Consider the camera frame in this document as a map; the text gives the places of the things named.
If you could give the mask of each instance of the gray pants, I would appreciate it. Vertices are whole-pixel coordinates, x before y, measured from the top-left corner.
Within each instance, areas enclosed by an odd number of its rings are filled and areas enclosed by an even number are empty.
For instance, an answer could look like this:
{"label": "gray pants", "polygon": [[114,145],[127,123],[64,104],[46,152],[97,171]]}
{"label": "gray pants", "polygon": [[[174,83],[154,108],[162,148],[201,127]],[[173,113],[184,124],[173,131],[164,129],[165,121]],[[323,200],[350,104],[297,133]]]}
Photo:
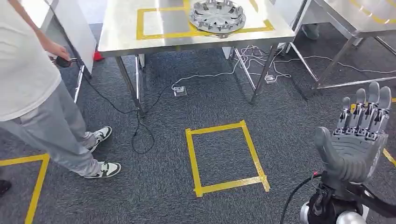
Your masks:
{"label": "gray pants", "polygon": [[83,117],[63,81],[38,108],[2,121],[0,127],[32,147],[47,151],[53,161],[79,175],[100,171],[98,161],[87,149],[96,143],[96,138],[85,131]]}

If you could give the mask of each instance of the white power cord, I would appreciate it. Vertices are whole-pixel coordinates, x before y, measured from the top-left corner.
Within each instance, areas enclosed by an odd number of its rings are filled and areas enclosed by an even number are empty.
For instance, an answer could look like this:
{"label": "white power cord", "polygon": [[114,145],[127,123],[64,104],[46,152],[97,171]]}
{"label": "white power cord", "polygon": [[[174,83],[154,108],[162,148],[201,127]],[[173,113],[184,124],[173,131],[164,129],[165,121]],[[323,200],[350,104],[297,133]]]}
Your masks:
{"label": "white power cord", "polygon": [[[248,50],[251,50],[252,53],[251,53],[251,54],[247,54],[246,52],[247,52]],[[255,55],[255,50],[256,50],[256,51],[258,50],[258,52],[260,53],[260,55]],[[232,72],[222,72],[222,73],[219,73],[219,74],[217,74],[217,75],[203,75],[203,76],[202,76],[202,75],[193,75],[193,76],[190,76],[190,77],[181,78],[181,79],[179,79],[177,82],[175,82],[175,83],[171,86],[171,88],[172,88],[173,90],[175,90],[174,86],[175,86],[177,83],[179,83],[180,81],[182,81],[182,80],[184,80],[184,79],[190,79],[190,78],[193,78],[193,77],[216,77],[216,76],[224,75],[224,74],[230,74],[230,75],[231,75],[231,74],[233,74],[233,73],[235,72],[235,68],[236,68],[236,66],[237,66],[238,64],[239,64],[239,68],[240,68],[240,69],[243,69],[242,64],[240,64],[240,63],[244,63],[247,70],[250,68],[250,64],[251,64],[252,61],[257,62],[257,63],[259,63],[261,66],[264,67],[264,64],[262,64],[261,61],[262,61],[262,62],[266,62],[267,60],[264,59],[265,55],[263,54],[263,52],[264,52],[265,54],[268,54],[268,53],[266,53],[264,50],[258,48],[257,46],[254,46],[254,45],[248,45],[246,48],[242,48],[240,51],[241,51],[241,54],[240,54],[240,55],[241,55],[242,61],[240,61],[239,59],[235,59],[237,62],[236,62],[236,64],[235,64],[235,66],[234,66]],[[278,77],[287,77],[287,78],[290,78],[290,77],[291,77],[290,74],[287,74],[287,73],[284,74],[284,73],[279,72],[279,71],[276,69],[276,66],[275,66],[276,63],[279,63],[279,62],[281,62],[281,63],[289,63],[289,62],[291,62],[291,61],[299,61],[299,60],[300,60],[299,58],[293,58],[293,59],[290,59],[290,60],[288,60],[288,61],[282,61],[282,60],[274,61],[275,58],[276,58],[280,53],[281,53],[281,51],[279,51],[279,52],[274,56],[274,58],[273,58],[272,61],[271,61],[271,64],[269,65],[269,67],[271,67],[272,65],[274,65],[274,71],[278,74],[278,75],[275,77],[274,80],[268,81],[268,82],[270,82],[270,83],[276,82],[277,79],[278,79]],[[322,58],[322,59],[328,59],[328,60],[330,60],[330,61],[333,61],[331,58],[323,57],[323,56],[316,56],[316,55],[307,56],[307,57],[304,57],[304,59],[313,58],[313,57],[315,57],[315,58]],[[341,63],[341,62],[338,62],[338,64],[340,64],[340,65],[342,65],[342,66],[344,66],[344,67],[349,67],[349,68],[354,69],[354,70],[359,71],[359,72],[373,72],[373,73],[381,73],[381,74],[389,74],[389,73],[394,73],[394,72],[396,72],[396,70],[393,70],[393,71],[360,70],[360,69],[355,68],[355,67],[353,67],[353,66],[351,66],[351,65],[343,64],[343,63]],[[258,75],[258,76],[261,76],[261,74],[258,74],[258,73],[250,73],[250,74],[251,74],[251,75]]]}

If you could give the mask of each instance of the white t-shirt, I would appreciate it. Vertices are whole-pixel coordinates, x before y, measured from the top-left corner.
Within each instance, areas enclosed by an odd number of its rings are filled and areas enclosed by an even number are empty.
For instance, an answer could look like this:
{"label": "white t-shirt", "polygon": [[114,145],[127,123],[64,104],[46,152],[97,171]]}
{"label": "white t-shirt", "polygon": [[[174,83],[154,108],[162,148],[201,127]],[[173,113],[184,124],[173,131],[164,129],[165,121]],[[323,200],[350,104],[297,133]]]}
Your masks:
{"label": "white t-shirt", "polygon": [[0,121],[41,105],[61,82],[33,29],[0,0]]}

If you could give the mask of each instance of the white sneaker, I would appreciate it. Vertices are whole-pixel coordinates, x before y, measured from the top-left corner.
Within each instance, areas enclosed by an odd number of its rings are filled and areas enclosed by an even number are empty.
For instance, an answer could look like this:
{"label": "white sneaker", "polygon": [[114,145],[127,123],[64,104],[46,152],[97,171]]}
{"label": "white sneaker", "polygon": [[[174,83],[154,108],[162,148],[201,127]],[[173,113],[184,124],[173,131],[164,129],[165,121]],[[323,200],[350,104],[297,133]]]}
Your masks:
{"label": "white sneaker", "polygon": [[108,178],[121,171],[121,165],[117,162],[98,162],[101,165],[100,171],[92,176],[84,176],[87,179]]}
{"label": "white sneaker", "polygon": [[96,144],[94,146],[92,146],[91,148],[89,148],[88,150],[91,151],[91,153],[93,151],[95,151],[96,147],[98,147],[99,143],[103,142],[104,140],[106,140],[112,133],[112,128],[110,126],[105,126],[104,128],[95,131],[93,133],[93,136],[95,136],[96,138]]}

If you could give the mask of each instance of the yellow tape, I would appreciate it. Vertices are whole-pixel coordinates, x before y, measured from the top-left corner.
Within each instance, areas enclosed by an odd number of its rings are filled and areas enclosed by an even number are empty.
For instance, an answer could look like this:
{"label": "yellow tape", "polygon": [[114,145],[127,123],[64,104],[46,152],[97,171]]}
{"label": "yellow tape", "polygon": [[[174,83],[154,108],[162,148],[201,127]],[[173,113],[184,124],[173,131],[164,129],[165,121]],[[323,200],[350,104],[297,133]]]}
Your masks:
{"label": "yellow tape", "polygon": [[391,6],[396,7],[396,3],[393,0],[386,0]]}
{"label": "yellow tape", "polygon": [[262,185],[263,185],[265,191],[268,192],[271,187],[269,186],[269,183],[268,183],[268,180],[267,180],[267,176],[265,175],[264,170],[261,167],[260,160],[259,160],[259,157],[257,156],[257,152],[255,150],[255,146],[253,145],[252,138],[250,137],[250,133],[249,133],[248,127],[246,126],[245,120],[242,120],[241,123],[242,123],[243,134],[245,135],[247,146],[249,147],[250,154],[252,155],[252,158],[253,158],[253,162],[254,162],[254,164],[256,166],[256,169],[257,169],[257,172],[258,172],[259,177],[261,179]]}
{"label": "yellow tape", "polygon": [[[255,0],[250,0],[253,8],[258,12],[258,6]],[[189,26],[189,32],[181,33],[170,33],[170,34],[144,34],[144,13],[145,12],[156,12],[156,11],[185,11],[186,16],[190,13],[190,0],[183,0],[183,7],[166,7],[166,8],[142,8],[137,10],[137,21],[136,21],[136,39],[137,40],[151,40],[151,39],[163,39],[163,38],[182,38],[182,37],[193,37],[193,36],[211,36],[212,33],[198,30],[188,20],[186,22]],[[249,33],[249,32],[261,32],[261,31],[272,31],[275,30],[269,20],[263,21],[265,27],[260,28],[243,28],[233,32],[238,33]]]}
{"label": "yellow tape", "polygon": [[219,184],[214,184],[210,186],[204,186],[202,187],[202,193],[209,193],[209,192],[214,192],[214,191],[219,191],[219,190],[225,190],[229,188],[236,188],[236,187],[241,187],[253,183],[260,183],[261,178],[259,176],[251,177],[251,178],[246,178],[242,180],[237,180],[237,181],[230,181],[226,183],[219,183]]}
{"label": "yellow tape", "polygon": [[224,131],[224,130],[228,130],[228,129],[234,129],[234,128],[238,128],[238,127],[242,127],[241,123],[202,128],[202,129],[191,131],[191,134],[205,134],[205,133],[210,133],[210,132],[218,132],[218,131]]}
{"label": "yellow tape", "polygon": [[356,109],[356,104],[351,104],[351,113],[354,113]]}
{"label": "yellow tape", "polygon": [[28,208],[28,213],[26,214],[25,224],[31,224],[33,222],[33,217],[35,216],[35,211],[37,208],[38,199],[40,197],[42,184],[44,183],[45,174],[47,172],[48,163],[50,161],[50,156],[48,154],[33,155],[21,158],[14,158],[9,160],[0,161],[1,166],[15,165],[26,162],[42,161],[40,171],[38,173],[35,188],[33,190],[32,199],[30,200],[30,205]]}
{"label": "yellow tape", "polygon": [[396,23],[396,19],[381,19],[371,13],[369,10],[367,10],[363,5],[358,3],[356,0],[349,0],[352,5],[356,6],[359,8],[359,11],[362,11],[364,14],[366,14],[368,17],[371,17],[375,22],[380,23],[380,24],[388,24],[388,23]]}
{"label": "yellow tape", "polygon": [[252,4],[253,8],[256,10],[256,12],[259,12],[259,7],[257,5],[257,2],[255,0],[249,0],[250,4]]}
{"label": "yellow tape", "polygon": [[192,177],[194,178],[195,194],[197,197],[202,197],[201,180],[199,178],[197,158],[195,157],[194,144],[192,143],[191,129],[186,129],[187,147],[190,154]]}
{"label": "yellow tape", "polygon": [[390,153],[384,148],[383,150],[383,154],[386,158],[388,158],[388,160],[393,163],[393,165],[396,167],[396,161],[395,159],[390,155]]}
{"label": "yellow tape", "polygon": [[14,158],[14,159],[9,159],[9,160],[2,160],[2,161],[0,161],[0,167],[19,164],[19,163],[25,163],[25,162],[40,161],[40,160],[44,159],[45,155],[46,154],[20,157],[20,158]]}
{"label": "yellow tape", "polygon": [[31,224],[33,222],[33,217],[35,216],[38,199],[40,197],[42,184],[44,183],[45,174],[47,172],[48,163],[50,161],[50,156],[48,154],[42,155],[42,163],[40,172],[37,177],[37,182],[35,189],[33,190],[32,200],[30,201],[28,213],[26,215],[25,224]]}
{"label": "yellow tape", "polygon": [[[218,131],[224,131],[224,130],[229,130],[229,129],[234,129],[234,128],[242,128],[243,135],[245,136],[247,146],[249,148],[250,154],[252,155],[253,162],[255,164],[255,167],[257,169],[257,173],[259,174],[259,176],[202,187],[201,180],[199,178],[199,173],[198,173],[198,165],[197,165],[197,159],[195,156],[194,145],[192,142],[192,135],[193,134],[204,134],[204,133],[218,132]],[[188,147],[188,151],[190,154],[192,176],[194,178],[194,185],[195,185],[194,191],[197,194],[197,197],[202,197],[202,195],[204,193],[209,193],[209,192],[224,190],[224,189],[229,189],[229,188],[235,188],[235,187],[240,187],[240,186],[244,186],[244,185],[248,185],[248,184],[260,183],[260,182],[263,184],[264,190],[267,192],[269,191],[269,189],[271,187],[269,186],[267,176],[265,175],[264,170],[261,167],[260,160],[257,156],[257,152],[253,145],[253,141],[252,141],[252,138],[250,137],[250,133],[249,133],[248,127],[246,126],[245,120],[242,120],[241,122],[236,123],[236,124],[208,127],[208,128],[203,128],[203,129],[198,129],[198,130],[193,130],[193,131],[188,128],[185,130],[185,132],[186,132],[186,138],[187,138],[187,147]]]}

